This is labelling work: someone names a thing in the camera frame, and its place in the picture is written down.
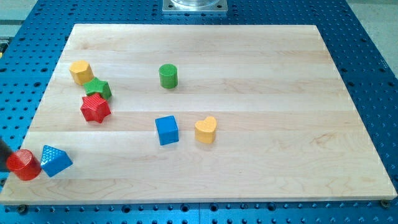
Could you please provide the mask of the black pusher tool tip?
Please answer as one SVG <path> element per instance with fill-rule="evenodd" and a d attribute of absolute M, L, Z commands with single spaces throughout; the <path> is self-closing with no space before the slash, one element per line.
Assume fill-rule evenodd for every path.
<path fill-rule="evenodd" d="M 9 169 L 7 168 L 7 165 L 6 165 L 6 161 L 12 153 L 13 153 L 13 150 L 2 139 L 0 139 L 0 171 L 1 172 L 9 172 Z"/>

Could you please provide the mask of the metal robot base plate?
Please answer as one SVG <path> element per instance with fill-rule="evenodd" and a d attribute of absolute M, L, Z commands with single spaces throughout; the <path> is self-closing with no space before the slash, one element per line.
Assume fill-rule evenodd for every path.
<path fill-rule="evenodd" d="M 226 12 L 227 0 L 163 0 L 163 12 Z"/>

